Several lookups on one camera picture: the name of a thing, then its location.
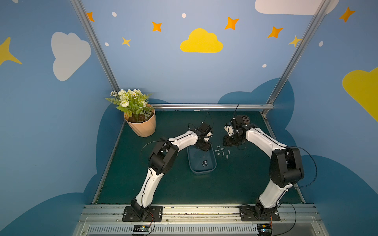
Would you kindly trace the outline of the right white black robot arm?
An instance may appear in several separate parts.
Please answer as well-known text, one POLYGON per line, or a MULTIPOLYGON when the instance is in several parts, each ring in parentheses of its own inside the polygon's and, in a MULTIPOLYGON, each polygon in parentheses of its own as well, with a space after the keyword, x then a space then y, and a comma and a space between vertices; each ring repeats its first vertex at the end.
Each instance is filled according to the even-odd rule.
POLYGON ((223 144, 227 147, 237 147, 248 141, 270 158, 270 181, 255 205, 256 213, 262 217, 274 213, 285 193, 304 178, 302 157, 299 148, 278 142, 256 125, 246 123, 243 118, 244 116, 236 116, 225 124, 227 134, 224 136, 223 144))

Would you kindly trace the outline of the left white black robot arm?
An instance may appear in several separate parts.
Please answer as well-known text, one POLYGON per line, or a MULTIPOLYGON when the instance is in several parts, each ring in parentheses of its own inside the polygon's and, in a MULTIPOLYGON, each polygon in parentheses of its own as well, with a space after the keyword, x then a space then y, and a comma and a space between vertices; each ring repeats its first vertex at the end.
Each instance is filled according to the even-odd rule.
POLYGON ((212 135, 212 127, 207 123, 202 123, 199 127, 190 129, 182 135, 158 141, 149 158, 146 179, 131 203, 132 209, 139 217, 143 218, 149 214, 149 207, 157 186, 162 177, 172 168, 178 152, 189 146, 208 151, 211 147, 212 135))

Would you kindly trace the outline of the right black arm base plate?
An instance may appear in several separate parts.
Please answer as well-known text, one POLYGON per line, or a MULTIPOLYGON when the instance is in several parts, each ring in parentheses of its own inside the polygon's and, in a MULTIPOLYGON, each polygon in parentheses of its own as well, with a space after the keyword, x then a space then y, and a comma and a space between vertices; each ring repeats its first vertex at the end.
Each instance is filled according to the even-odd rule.
POLYGON ((280 221, 277 207, 264 208, 260 205, 239 206, 240 217, 242 221, 280 221))

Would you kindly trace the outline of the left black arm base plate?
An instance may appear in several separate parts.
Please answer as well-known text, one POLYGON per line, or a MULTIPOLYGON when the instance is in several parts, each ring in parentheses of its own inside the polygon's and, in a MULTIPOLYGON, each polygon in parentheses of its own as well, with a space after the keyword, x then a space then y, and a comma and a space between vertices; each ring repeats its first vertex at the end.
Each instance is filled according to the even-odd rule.
POLYGON ((123 222, 147 222, 162 221, 163 206, 149 206, 147 208, 136 209, 132 206, 126 206, 124 209, 123 222))

